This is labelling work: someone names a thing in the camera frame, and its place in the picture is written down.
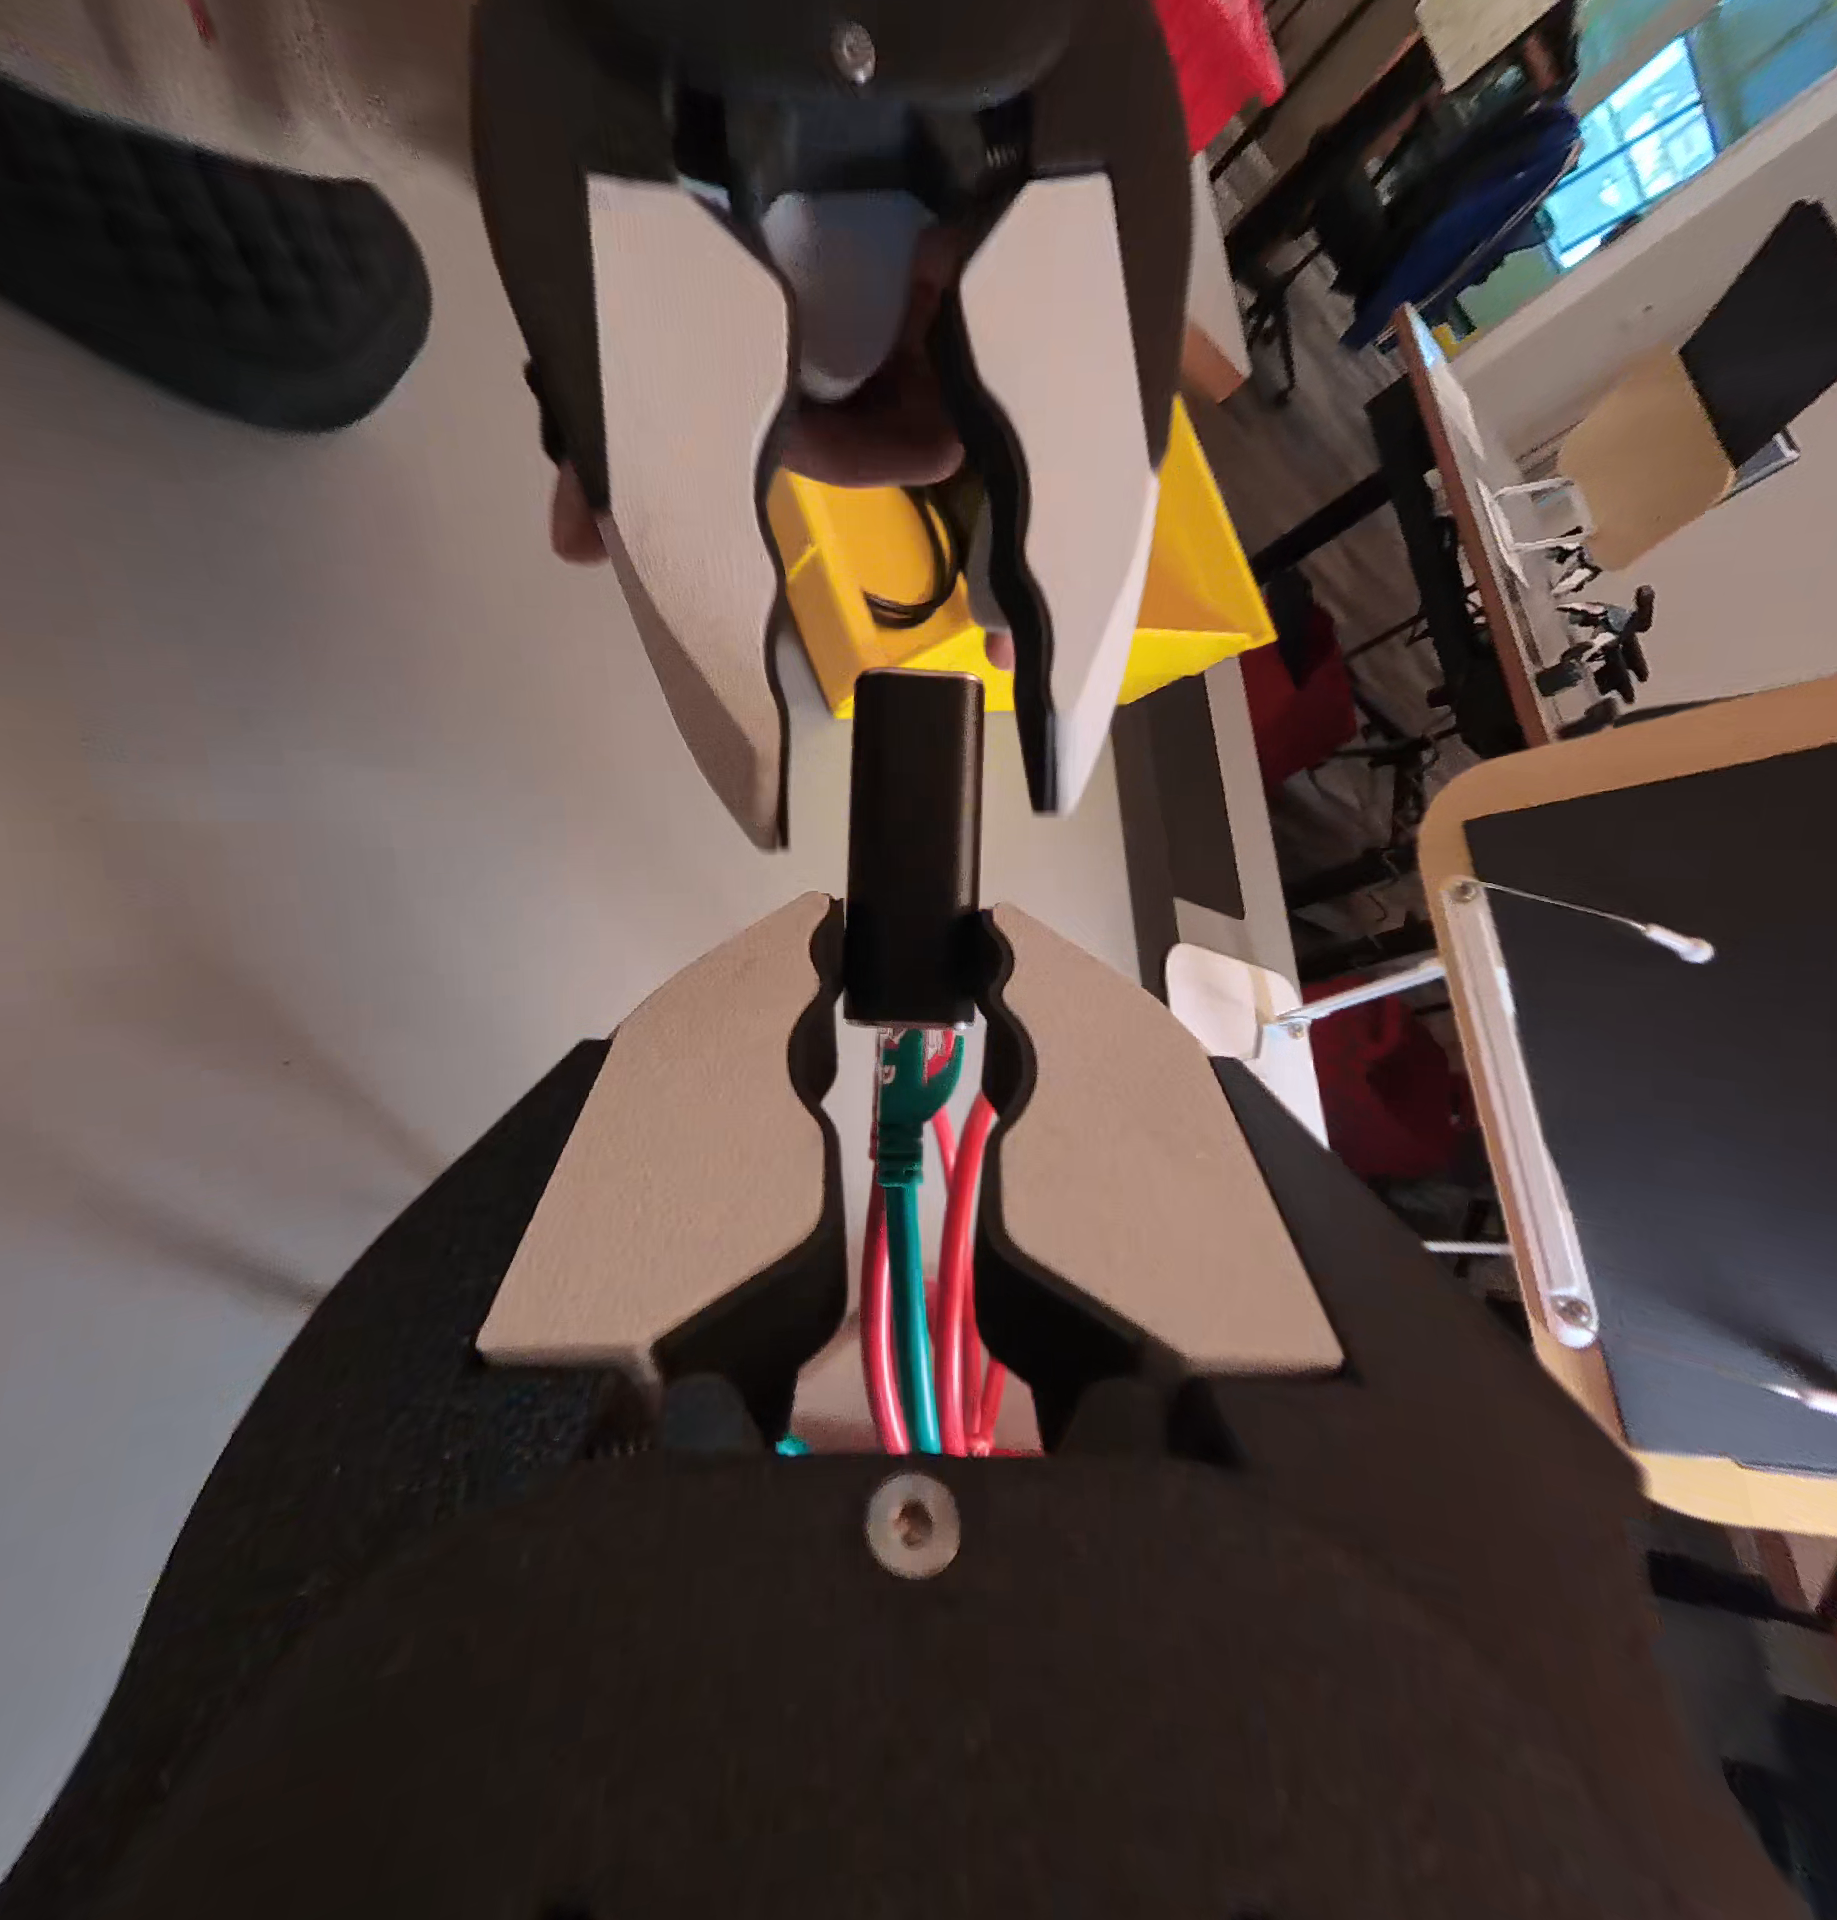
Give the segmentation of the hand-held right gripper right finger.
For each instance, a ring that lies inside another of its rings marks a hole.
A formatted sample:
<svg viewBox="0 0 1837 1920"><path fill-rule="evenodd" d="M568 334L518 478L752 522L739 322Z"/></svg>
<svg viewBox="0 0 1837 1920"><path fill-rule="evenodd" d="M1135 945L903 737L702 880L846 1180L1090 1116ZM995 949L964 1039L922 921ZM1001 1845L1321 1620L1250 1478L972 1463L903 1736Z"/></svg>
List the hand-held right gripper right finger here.
<svg viewBox="0 0 1837 1920"><path fill-rule="evenodd" d="M1015 905L986 916L985 1345L1039 1424L1106 1380L1325 1380L1339 1337L1210 1053Z"/></svg>

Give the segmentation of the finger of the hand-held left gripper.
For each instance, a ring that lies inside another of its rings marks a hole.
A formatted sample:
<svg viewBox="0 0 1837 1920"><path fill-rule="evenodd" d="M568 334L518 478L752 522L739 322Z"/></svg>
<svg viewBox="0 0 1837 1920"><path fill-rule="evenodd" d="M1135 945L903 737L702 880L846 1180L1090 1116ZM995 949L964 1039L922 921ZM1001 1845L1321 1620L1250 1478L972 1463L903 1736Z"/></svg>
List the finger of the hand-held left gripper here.
<svg viewBox="0 0 1837 1920"><path fill-rule="evenodd" d="M999 437L990 562L1026 780L1035 810L1067 816L1121 703L1160 495L1110 178L1030 181L957 305Z"/></svg>
<svg viewBox="0 0 1837 1920"><path fill-rule="evenodd" d="M783 565L764 488L791 394L776 271L680 184L587 181L600 524L672 719L752 846L787 846Z"/></svg>

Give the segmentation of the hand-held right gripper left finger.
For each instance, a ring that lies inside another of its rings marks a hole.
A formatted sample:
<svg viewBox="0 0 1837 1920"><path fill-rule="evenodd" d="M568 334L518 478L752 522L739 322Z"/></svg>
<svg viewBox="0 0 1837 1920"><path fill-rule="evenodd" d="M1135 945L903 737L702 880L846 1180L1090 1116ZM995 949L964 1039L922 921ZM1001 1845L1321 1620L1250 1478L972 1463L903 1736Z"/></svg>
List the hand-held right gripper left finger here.
<svg viewBox="0 0 1837 1920"><path fill-rule="evenodd" d="M838 1334L841 905L805 893L642 1002L547 1176L477 1335L491 1366L731 1380L790 1424Z"/></svg>

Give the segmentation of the yellow plastic bin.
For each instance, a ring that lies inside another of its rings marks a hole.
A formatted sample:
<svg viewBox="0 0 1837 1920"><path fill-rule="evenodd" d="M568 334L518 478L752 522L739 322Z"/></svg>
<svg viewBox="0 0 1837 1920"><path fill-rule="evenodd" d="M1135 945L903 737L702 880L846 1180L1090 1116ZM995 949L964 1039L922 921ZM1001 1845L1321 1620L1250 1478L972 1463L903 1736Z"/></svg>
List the yellow plastic bin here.
<svg viewBox="0 0 1837 1920"><path fill-rule="evenodd" d="M986 657L963 565L964 522L898 488L843 491L781 473L769 530L787 602L825 705L849 719L876 670L975 675L986 708L1015 708L1011 672ZM1120 703L1271 645L1275 629L1184 400L1172 406L1139 626Z"/></svg>

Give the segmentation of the black ethernet coupler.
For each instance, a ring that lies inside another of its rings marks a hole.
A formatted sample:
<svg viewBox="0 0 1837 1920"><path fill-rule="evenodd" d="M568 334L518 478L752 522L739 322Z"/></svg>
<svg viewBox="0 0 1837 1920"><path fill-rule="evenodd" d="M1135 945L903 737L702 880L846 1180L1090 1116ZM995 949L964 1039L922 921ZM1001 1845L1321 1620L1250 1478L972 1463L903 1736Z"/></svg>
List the black ethernet coupler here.
<svg viewBox="0 0 1837 1920"><path fill-rule="evenodd" d="M983 988L985 687L879 670L854 708L843 1011L958 1027Z"/></svg>

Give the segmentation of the person's left hand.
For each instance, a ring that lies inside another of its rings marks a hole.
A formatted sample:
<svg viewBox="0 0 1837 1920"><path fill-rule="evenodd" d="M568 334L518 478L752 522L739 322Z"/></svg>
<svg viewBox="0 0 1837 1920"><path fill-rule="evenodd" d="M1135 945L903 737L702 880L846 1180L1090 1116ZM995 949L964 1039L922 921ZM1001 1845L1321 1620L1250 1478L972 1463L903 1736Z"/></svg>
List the person's left hand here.
<svg viewBox="0 0 1837 1920"><path fill-rule="evenodd" d="M535 365L523 370L523 382L538 406L541 441L555 467L552 550L568 565L603 567L606 547L599 513L568 461ZM927 497L952 480L963 463L963 447L944 411L931 366L913 351L901 351L895 365L872 375L854 396L836 403L807 401L791 424L783 458L787 470L820 485L849 491L901 488Z"/></svg>

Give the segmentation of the white rounded pad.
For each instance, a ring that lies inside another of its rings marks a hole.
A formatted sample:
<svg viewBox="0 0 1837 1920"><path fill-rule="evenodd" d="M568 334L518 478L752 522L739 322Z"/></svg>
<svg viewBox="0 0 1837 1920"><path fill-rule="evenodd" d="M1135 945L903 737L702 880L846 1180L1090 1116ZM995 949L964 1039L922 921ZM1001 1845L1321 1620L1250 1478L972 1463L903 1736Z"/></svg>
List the white rounded pad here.
<svg viewBox="0 0 1837 1920"><path fill-rule="evenodd" d="M1210 1056L1246 1066L1319 1145L1330 1145L1310 1027L1297 1013L1293 980L1214 948L1178 944L1167 956L1164 994L1172 1019Z"/></svg>

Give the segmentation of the red chair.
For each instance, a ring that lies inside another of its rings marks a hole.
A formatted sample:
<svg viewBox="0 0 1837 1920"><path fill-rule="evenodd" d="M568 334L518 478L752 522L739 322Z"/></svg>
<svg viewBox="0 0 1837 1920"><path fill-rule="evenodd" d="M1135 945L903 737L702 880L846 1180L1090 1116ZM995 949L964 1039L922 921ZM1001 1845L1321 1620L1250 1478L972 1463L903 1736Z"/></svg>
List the red chair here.
<svg viewBox="0 0 1837 1920"><path fill-rule="evenodd" d="M1477 1140L1466 1076L1406 998L1331 1013L1307 1039L1328 1138L1354 1176L1388 1187L1466 1171Z"/></svg>
<svg viewBox="0 0 1837 1920"><path fill-rule="evenodd" d="M1268 795L1358 740L1354 687L1338 623L1321 602L1301 607L1271 645L1244 651L1239 670Z"/></svg>

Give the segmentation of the wooden background desk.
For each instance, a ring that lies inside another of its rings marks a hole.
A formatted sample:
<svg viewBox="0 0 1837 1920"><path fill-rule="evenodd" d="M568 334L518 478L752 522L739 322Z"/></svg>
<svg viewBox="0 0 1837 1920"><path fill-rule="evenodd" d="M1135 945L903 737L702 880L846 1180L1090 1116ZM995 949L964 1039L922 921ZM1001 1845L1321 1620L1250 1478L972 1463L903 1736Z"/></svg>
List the wooden background desk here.
<svg viewBox="0 0 1837 1920"><path fill-rule="evenodd" d="M1481 757L1551 747L1577 726L1592 692L1539 688L1574 631L1551 556L1516 551L1489 509L1522 473L1410 305L1396 311L1389 337L1399 374L1368 419L1449 715Z"/></svg>

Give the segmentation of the red plastic bin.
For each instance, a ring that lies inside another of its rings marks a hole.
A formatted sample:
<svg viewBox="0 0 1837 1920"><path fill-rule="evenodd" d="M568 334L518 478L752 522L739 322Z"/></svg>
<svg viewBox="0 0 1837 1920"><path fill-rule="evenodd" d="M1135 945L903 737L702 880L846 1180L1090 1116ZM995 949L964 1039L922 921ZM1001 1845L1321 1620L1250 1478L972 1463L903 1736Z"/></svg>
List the red plastic bin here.
<svg viewBox="0 0 1837 1920"><path fill-rule="evenodd" d="M1264 2L1154 2L1195 156L1248 110L1284 100L1286 80Z"/></svg>

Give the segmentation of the blue hanging garment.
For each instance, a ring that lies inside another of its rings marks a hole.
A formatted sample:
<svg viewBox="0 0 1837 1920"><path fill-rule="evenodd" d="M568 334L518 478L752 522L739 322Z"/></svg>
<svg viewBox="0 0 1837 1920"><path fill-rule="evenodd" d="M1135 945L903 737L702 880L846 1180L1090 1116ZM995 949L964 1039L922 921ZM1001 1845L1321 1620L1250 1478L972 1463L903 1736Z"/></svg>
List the blue hanging garment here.
<svg viewBox="0 0 1837 1920"><path fill-rule="evenodd" d="M1441 325L1512 253L1533 250L1542 238L1539 209L1576 166L1581 146L1581 119L1564 101L1530 106L1468 142L1399 214L1363 277L1339 346L1379 346L1405 306Z"/></svg>

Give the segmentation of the black padded cushion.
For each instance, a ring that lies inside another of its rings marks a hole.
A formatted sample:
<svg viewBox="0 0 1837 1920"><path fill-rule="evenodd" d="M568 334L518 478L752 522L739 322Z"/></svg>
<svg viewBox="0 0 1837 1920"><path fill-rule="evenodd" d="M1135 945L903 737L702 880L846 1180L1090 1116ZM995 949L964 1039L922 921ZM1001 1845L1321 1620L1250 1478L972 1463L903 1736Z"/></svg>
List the black padded cushion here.
<svg viewBox="0 0 1837 1920"><path fill-rule="evenodd" d="M374 186L216 156L2 77L0 301L279 435L367 421L433 313L418 242Z"/></svg>

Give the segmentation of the window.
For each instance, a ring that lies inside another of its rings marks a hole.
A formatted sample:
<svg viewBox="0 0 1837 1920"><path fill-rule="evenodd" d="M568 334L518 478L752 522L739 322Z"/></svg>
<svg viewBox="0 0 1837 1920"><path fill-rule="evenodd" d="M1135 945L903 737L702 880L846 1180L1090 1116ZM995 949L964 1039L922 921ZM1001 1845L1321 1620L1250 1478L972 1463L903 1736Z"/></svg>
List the window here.
<svg viewBox="0 0 1837 1920"><path fill-rule="evenodd" d="M1717 156L1688 37L1668 42L1583 123L1577 161L1539 209L1551 266L1568 272L1608 246Z"/></svg>

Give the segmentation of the black board with wooden frame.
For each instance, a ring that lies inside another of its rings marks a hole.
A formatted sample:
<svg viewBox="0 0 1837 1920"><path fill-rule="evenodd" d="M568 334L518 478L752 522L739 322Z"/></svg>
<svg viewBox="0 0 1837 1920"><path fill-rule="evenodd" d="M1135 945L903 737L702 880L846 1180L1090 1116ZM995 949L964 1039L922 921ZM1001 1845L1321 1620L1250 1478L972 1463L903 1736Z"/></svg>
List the black board with wooden frame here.
<svg viewBox="0 0 1837 1920"><path fill-rule="evenodd" d="M1650 1500L1837 1538L1837 675L1488 761L1417 846L1542 1366Z"/></svg>

